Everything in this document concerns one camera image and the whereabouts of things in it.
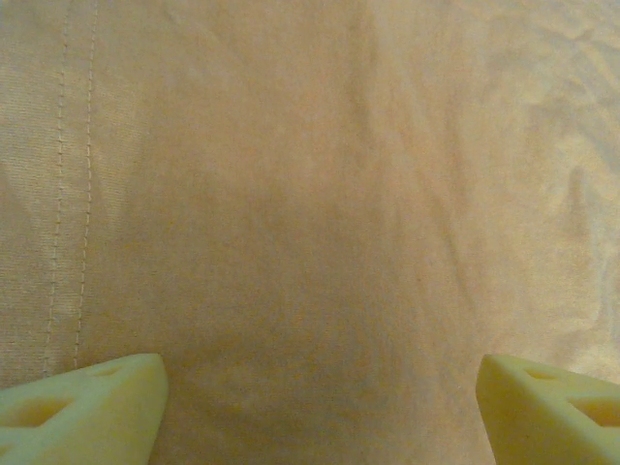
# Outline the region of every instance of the cloth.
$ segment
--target cloth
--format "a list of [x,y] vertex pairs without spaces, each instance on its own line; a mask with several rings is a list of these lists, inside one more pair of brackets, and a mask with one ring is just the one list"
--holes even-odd
[[3,0],[0,388],[160,353],[151,463],[491,464],[620,382],[612,0]]

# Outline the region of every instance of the hole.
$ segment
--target hole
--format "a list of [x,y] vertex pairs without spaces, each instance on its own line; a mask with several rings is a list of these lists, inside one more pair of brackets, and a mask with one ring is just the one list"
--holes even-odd
[[0,426],[10,428],[36,428],[58,415],[72,400],[33,399],[0,417]]
[[121,366],[112,366],[111,368],[104,368],[102,370],[95,371],[93,373],[88,373],[88,374],[90,376],[111,376],[117,371],[119,371],[121,368],[122,368]]
[[544,373],[540,370],[530,368],[525,370],[525,372],[537,380],[557,380],[557,376],[549,375],[548,373]]
[[5,455],[9,450],[11,450],[12,446],[0,446],[0,458]]
[[620,428],[620,399],[573,399],[569,402],[599,426]]

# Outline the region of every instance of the stitched line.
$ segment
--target stitched line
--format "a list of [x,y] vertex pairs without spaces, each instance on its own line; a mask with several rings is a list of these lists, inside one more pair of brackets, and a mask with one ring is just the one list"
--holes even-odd
[[74,349],[74,367],[78,368],[78,350],[79,350],[79,335],[81,333],[81,316],[84,307],[84,289],[86,284],[86,257],[88,251],[88,233],[90,231],[90,212],[93,204],[92,196],[92,153],[91,153],[91,138],[90,138],[90,123],[92,114],[92,97],[93,97],[93,63],[95,61],[95,39],[97,36],[97,19],[99,16],[99,1],[95,0],[95,11],[93,14],[93,25],[91,27],[92,34],[90,36],[90,64],[88,66],[88,99],[87,99],[87,111],[86,111],[86,166],[88,170],[88,203],[86,206],[86,221],[84,223],[84,246],[82,248],[82,261],[81,261],[81,278],[79,287],[79,306],[77,308],[77,329],[76,329],[76,345]]
[[62,28],[63,49],[62,60],[60,65],[60,95],[58,96],[58,118],[57,118],[57,134],[58,134],[58,152],[56,158],[56,165],[58,167],[58,198],[56,204],[56,228],[54,230],[54,244],[52,248],[51,256],[51,291],[49,293],[49,311],[47,314],[47,329],[46,329],[46,346],[44,347],[44,359],[43,359],[43,377],[48,376],[48,363],[49,355],[47,350],[49,349],[49,341],[51,340],[51,324],[54,318],[54,305],[56,300],[56,287],[58,285],[56,272],[58,269],[58,241],[60,239],[60,224],[62,218],[62,201],[63,201],[63,153],[64,153],[64,141],[63,141],[63,107],[65,106],[65,69],[67,68],[67,50],[69,49],[69,13],[73,1],[67,7],[67,13],[65,14],[65,21]]

